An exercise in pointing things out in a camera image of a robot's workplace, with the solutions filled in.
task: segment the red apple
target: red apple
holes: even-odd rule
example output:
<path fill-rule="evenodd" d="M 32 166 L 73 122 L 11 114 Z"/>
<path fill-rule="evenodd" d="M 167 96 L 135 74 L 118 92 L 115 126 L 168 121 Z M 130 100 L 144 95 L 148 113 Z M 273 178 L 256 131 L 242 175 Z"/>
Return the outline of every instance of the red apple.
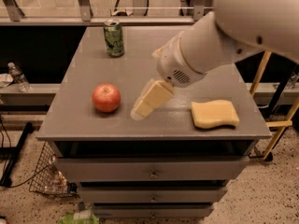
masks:
<path fill-rule="evenodd" d="M 103 83 L 93 91 L 93 105 L 102 112 L 112 112 L 121 102 L 120 91 L 110 83 Z"/>

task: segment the can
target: can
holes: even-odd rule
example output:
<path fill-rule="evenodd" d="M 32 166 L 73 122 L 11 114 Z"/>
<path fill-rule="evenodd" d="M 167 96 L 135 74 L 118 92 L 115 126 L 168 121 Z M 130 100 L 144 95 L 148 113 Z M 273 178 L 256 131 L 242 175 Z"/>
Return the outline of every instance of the can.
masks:
<path fill-rule="evenodd" d="M 115 19 L 109 19 L 104 23 L 104 37 L 107 52 L 111 57 L 119 57 L 124 53 L 121 23 Z"/>

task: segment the wire basket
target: wire basket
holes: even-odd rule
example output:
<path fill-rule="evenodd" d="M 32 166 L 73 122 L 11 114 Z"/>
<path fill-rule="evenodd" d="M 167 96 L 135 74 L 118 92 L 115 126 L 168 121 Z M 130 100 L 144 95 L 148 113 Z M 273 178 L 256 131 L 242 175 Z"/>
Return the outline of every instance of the wire basket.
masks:
<path fill-rule="evenodd" d="M 29 191 L 37 192 L 49 198 L 72 198 L 78 197 L 77 186 L 68 183 L 64 176 L 54 166 L 56 160 L 51 147 L 45 142 L 32 179 Z"/>

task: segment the can lid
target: can lid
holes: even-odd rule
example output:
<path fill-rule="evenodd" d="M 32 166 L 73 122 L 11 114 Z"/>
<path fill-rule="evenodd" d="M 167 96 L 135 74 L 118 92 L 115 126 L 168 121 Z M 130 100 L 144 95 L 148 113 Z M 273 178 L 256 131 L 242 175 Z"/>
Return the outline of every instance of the can lid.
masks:
<path fill-rule="evenodd" d="M 105 21 L 105 26 L 116 26 L 118 24 L 120 24 L 120 21 L 117 19 L 108 19 Z"/>
<path fill-rule="evenodd" d="M 15 64 L 14 64 L 14 63 L 8 63 L 7 65 L 8 65 L 8 67 L 9 67 L 9 68 L 11 68 L 11 67 L 15 66 Z"/>

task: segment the plastic bottle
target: plastic bottle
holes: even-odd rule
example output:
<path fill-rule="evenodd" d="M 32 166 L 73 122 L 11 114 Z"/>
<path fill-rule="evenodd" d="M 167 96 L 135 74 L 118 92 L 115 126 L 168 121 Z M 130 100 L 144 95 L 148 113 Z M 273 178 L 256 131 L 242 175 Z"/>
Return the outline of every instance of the plastic bottle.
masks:
<path fill-rule="evenodd" d="M 28 83 L 26 76 L 22 73 L 19 66 L 15 65 L 14 63 L 9 63 L 8 67 L 9 67 L 8 72 L 12 76 L 15 83 L 19 85 L 20 92 L 28 92 L 30 90 L 30 85 Z"/>

